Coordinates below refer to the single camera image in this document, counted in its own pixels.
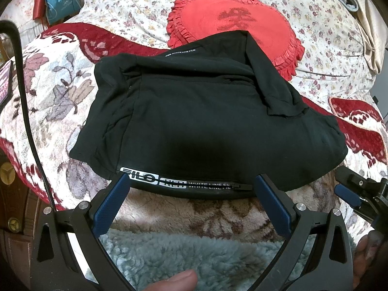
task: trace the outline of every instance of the human hand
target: human hand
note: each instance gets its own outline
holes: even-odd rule
[[[186,270],[156,283],[150,284],[143,291],[194,291],[198,277],[194,270]]]
[[[364,235],[357,244],[353,258],[353,289],[360,283],[361,277],[369,269],[384,239],[384,235],[376,230]]]

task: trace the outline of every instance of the black clamp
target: black clamp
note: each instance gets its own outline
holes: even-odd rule
[[[99,240],[100,235],[107,233],[130,187],[131,179],[122,173],[91,202],[83,201],[73,210],[44,210],[32,252],[33,291],[135,291]],[[294,204],[266,175],[257,176],[253,188],[285,242],[248,291],[352,290],[350,243],[339,209],[324,213],[310,211],[303,203]],[[76,234],[98,284],[83,276],[68,232]],[[310,234],[317,236],[302,274],[288,281]]]
[[[345,166],[336,169],[334,193],[382,234],[388,234],[388,180],[363,178]]]

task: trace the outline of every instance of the blue clamp pad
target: blue clamp pad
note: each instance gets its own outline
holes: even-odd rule
[[[94,214],[92,231],[95,237],[108,232],[130,189],[131,180],[128,174],[123,174]]]
[[[255,178],[254,190],[276,233],[284,238],[289,238],[291,236],[291,215],[260,175]]]
[[[361,206],[360,196],[342,184],[338,184],[334,187],[334,193],[352,208],[359,208]]]

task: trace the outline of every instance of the black bracket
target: black bracket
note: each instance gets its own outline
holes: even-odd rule
[[[372,227],[388,234],[388,180],[363,178],[345,166],[336,169],[334,193],[348,203]]]

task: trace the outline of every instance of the bed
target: bed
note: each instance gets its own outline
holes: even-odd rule
[[[109,181],[69,158],[97,92],[94,65],[106,55],[154,55],[168,49],[167,17],[175,0],[84,0],[67,23],[42,32],[24,49],[30,122],[58,209],[90,200]],[[277,8],[305,47],[291,84],[312,108],[334,114],[344,132],[343,165],[380,180],[387,171],[387,130],[369,93],[376,75],[364,57],[362,34],[338,0],[261,0]],[[0,114],[0,147],[22,181],[47,200],[19,104],[13,97]],[[334,193],[334,174],[288,194],[311,210],[341,209],[357,242],[369,225]],[[256,199],[196,201],[132,189],[112,225],[132,232],[184,233],[257,242],[276,237]]]

